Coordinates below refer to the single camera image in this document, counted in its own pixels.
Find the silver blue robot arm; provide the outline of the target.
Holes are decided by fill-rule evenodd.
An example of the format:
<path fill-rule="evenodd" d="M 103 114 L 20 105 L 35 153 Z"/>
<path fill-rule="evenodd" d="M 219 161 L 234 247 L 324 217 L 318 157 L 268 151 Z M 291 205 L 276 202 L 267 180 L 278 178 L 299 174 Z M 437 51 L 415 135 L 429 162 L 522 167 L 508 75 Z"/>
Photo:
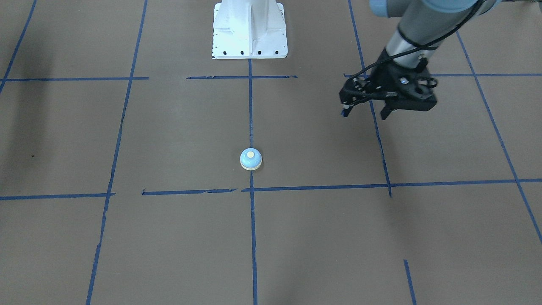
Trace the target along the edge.
<path fill-rule="evenodd" d="M 339 92 L 341 115 L 358 104 L 384 102 L 385 120 L 396 110 L 431 110 L 437 104 L 438 81 L 429 59 L 442 42 L 474 17 L 489 12 L 498 0 L 372 0 L 374 15 L 398 17 L 399 23 L 377 61 L 351 75 Z"/>

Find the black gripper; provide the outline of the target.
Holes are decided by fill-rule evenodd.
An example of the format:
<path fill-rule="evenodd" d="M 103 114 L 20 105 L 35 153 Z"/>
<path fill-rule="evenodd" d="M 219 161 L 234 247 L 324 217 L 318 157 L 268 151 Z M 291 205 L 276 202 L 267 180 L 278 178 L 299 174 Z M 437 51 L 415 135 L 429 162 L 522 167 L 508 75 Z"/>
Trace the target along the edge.
<path fill-rule="evenodd" d="M 364 71 L 358 72 L 356 75 L 349 77 L 343 88 L 339 92 L 339 98 L 342 105 L 341 116 L 348 117 L 352 108 L 351 104 L 360 104 L 369 101 L 370 99 L 383 100 L 390 96 L 395 96 L 394 92 L 386 92 L 382 85 L 381 74 L 383 69 L 390 66 L 402 67 L 408 69 L 423 70 L 424 69 L 424 56 L 415 55 L 416 63 L 413 68 L 404 67 L 395 61 L 395 58 L 391 56 L 387 50 L 383 50 L 378 57 L 377 62 L 367 67 L 370 70 L 370 74 L 367 78 L 362 75 Z M 395 112 L 395 108 L 385 104 L 380 112 L 382 120 L 386 120 L 391 113 Z"/>

